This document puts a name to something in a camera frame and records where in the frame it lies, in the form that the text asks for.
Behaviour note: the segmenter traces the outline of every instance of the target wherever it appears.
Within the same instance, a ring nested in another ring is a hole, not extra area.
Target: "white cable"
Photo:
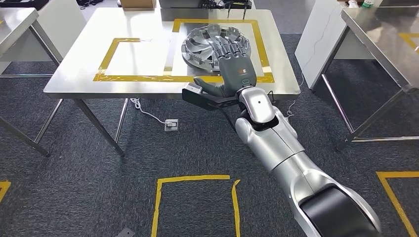
[[[166,124],[165,122],[161,121],[160,119],[158,119],[156,116],[152,115],[151,113],[147,113],[145,111],[143,111],[143,109],[141,108],[141,104],[140,104],[140,99],[130,99],[131,102],[133,102],[135,104],[135,108],[139,109],[143,114],[149,115],[153,118],[155,118],[157,121],[161,122],[162,124]]]
[[[324,28],[324,30],[323,30],[323,32],[322,32],[322,36],[320,37],[320,39],[318,39],[315,43],[314,43],[314,51],[313,51],[313,54],[311,55],[311,57],[308,59],[308,61],[307,61],[307,63],[304,65],[304,67],[302,67],[302,69],[301,69],[301,78],[302,78],[302,81],[301,81],[301,83],[300,84],[298,84],[298,87],[301,87],[303,84],[304,84],[304,81],[305,81],[305,78],[304,78],[304,74],[303,74],[303,72],[304,72],[304,69],[305,69],[305,67],[308,65],[308,63],[311,61],[311,59],[314,57],[314,54],[316,54],[316,45],[317,45],[317,43],[318,42],[320,42],[322,39],[323,39],[323,36],[325,36],[325,32],[326,32],[326,29],[327,29],[327,26],[329,25],[329,23],[330,23],[330,17],[332,16],[332,14],[333,14],[333,12],[336,10],[336,8],[338,7],[338,6],[340,6],[340,3],[338,3],[338,5],[337,6],[335,6],[334,8],[333,8],[333,10],[330,12],[330,15],[329,15],[329,18],[328,18],[328,21],[327,21],[327,23],[326,23],[326,26],[325,26],[325,28]],[[286,120],[288,120],[288,118],[289,117],[293,117],[293,116],[295,116],[295,114],[293,114],[292,113],[292,111],[291,111],[291,107],[293,106],[295,104],[295,100],[293,101],[293,103],[288,107],[288,111],[287,111],[287,117],[285,117],[285,119]]]

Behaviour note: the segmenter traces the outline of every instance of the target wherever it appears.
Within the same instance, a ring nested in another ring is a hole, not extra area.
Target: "silver robot arm segment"
[[[237,134],[275,176],[307,236],[379,236],[372,208],[311,161],[296,131],[263,89],[245,88],[239,101],[247,115],[236,120]]]

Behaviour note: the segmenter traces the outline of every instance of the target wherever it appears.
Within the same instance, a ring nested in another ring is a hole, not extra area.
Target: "robotic hand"
[[[218,38],[210,42],[218,57],[224,84],[195,78],[202,90],[216,97],[238,99],[243,108],[236,132],[277,179],[294,218],[310,237],[377,237],[380,224],[367,202],[323,172],[306,155],[297,133],[266,92],[257,88],[250,58],[240,45]],[[203,108],[198,97],[184,99]]]

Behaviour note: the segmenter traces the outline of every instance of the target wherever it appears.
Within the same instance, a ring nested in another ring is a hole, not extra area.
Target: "metal table frame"
[[[32,34],[35,36],[35,38],[38,40],[38,42],[42,45],[48,56],[51,58],[51,60],[55,63],[55,65],[60,65],[59,58],[61,57],[58,54],[57,49],[52,44],[51,40],[49,39],[48,35],[45,33],[45,31],[40,26],[39,22],[35,20],[35,22],[32,23],[32,25],[29,26],[29,30],[32,32]],[[45,78],[45,77],[51,77],[52,75],[0,75],[1,78]],[[46,130],[49,127],[49,124],[51,123],[52,119],[54,118],[55,114],[57,113],[59,107],[61,106],[61,103],[63,102],[63,99],[58,100],[58,102],[55,104],[53,110],[49,114],[48,118],[46,119],[45,123],[43,124],[41,130],[39,131],[38,135],[34,140],[29,138],[27,135],[25,135],[23,132],[21,132],[18,128],[14,127],[12,124],[10,124],[8,121],[3,119],[0,116],[0,126],[4,127],[8,132],[25,142],[27,145],[41,153],[41,155],[49,157],[50,153],[45,148],[43,148],[40,145],[40,141],[42,137],[44,136]]]
[[[372,137],[372,138],[363,138],[360,137],[361,133],[363,133],[367,128],[369,128],[374,122],[376,122],[379,118],[381,118],[388,110],[390,110],[405,94],[413,93],[416,90],[411,90],[409,92],[405,92],[403,89],[400,89],[395,95],[393,95],[387,102],[385,102],[377,111],[375,111],[367,120],[365,120],[358,128],[354,129],[352,124],[350,123],[348,117],[346,116],[345,111],[343,110],[342,105],[340,104],[339,100],[335,92],[333,91],[327,77],[326,72],[332,63],[335,55],[337,54],[340,46],[342,45],[346,35],[350,31],[350,28],[346,26],[342,36],[340,37],[339,41],[337,42],[335,48],[333,49],[332,53],[330,54],[329,58],[327,59],[326,63],[324,64],[320,78],[317,80],[317,83],[313,87],[313,91],[315,91],[316,86],[318,86],[318,82],[320,79],[325,82],[330,95],[335,102],[337,109],[339,110],[340,115],[343,118],[343,121],[346,124],[346,127],[349,130],[349,134],[346,136],[345,140],[338,144],[337,149],[342,150],[346,147],[347,144],[351,142],[382,142],[382,141],[412,141],[412,140],[419,140],[419,136],[403,136],[403,137]]]
[[[109,132],[105,129],[105,127],[100,123],[100,121],[97,119],[97,117],[94,115],[94,113],[90,110],[90,108],[87,106],[87,104],[84,102],[83,99],[73,99],[76,105],[83,111],[83,113],[87,116],[87,118],[90,120],[91,123],[99,130],[99,132],[102,134],[102,136],[106,139],[106,141],[111,145],[115,151],[121,156],[124,157],[125,153],[123,150],[119,147],[119,137],[121,135],[122,125],[124,124],[125,114],[126,114],[126,108],[128,106],[129,99],[125,99],[124,105],[122,106],[122,111],[118,123],[117,133],[115,134],[115,138],[112,138],[112,136],[109,134]]]

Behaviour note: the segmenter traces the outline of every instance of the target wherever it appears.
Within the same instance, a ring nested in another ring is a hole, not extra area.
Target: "yellow tape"
[[[419,33],[399,33],[399,36],[419,54],[418,46],[411,38],[419,37]]]
[[[416,171],[416,172],[414,171],[376,172],[376,173],[379,180],[381,181],[382,186],[384,187],[385,192],[387,193],[388,197],[390,198],[391,202],[396,208],[396,211],[399,214],[400,219],[402,219],[403,224],[405,224],[407,232],[410,234],[411,237],[418,237],[418,235],[415,232],[415,229],[413,229],[412,224],[407,218],[406,213],[402,208],[402,205],[400,205],[399,200],[397,200],[396,195],[394,194],[393,190],[388,184],[386,178],[419,178],[419,171]]]
[[[251,24],[256,42],[257,51],[259,53],[260,63],[264,76],[257,77],[257,83],[274,83],[272,69],[269,65],[268,55],[266,54],[265,45],[263,44],[262,34],[260,32],[259,24],[256,20],[218,20],[218,19],[175,19],[173,22],[172,32],[177,33],[180,30],[182,23],[245,23]],[[117,50],[120,42],[141,42],[139,38],[115,38],[108,49],[98,72],[93,81],[161,81],[161,82],[193,82],[191,76],[172,76],[172,67],[166,66],[163,71],[163,76],[138,76],[138,75],[105,75],[106,70]],[[222,83],[220,76],[204,76],[201,77],[208,83]]]
[[[1,181],[0,182],[0,202],[1,200],[3,200],[4,195],[6,194],[7,190],[10,187],[10,182],[9,181]]]
[[[162,182],[157,180],[156,205],[154,207],[153,225],[151,227],[151,237],[157,236],[157,223],[159,222],[160,199],[162,198]]]
[[[240,213],[239,213],[239,202],[237,201],[236,185],[240,182],[240,179],[234,181],[233,188],[231,189],[231,197],[233,199],[234,208],[234,223],[236,226],[236,237],[240,237]]]
[[[156,205],[154,207],[153,224],[151,227],[151,237],[157,236],[157,225],[159,223],[159,207],[160,200],[162,199],[162,184],[173,183],[181,181],[198,181],[198,180],[228,180],[230,175],[197,175],[197,176],[181,176],[162,178],[157,180],[157,191],[156,191]]]
[[[180,181],[197,181],[197,180],[211,180],[211,179],[230,179],[230,175],[197,175],[197,176],[182,176],[159,179],[162,183],[180,182]]]

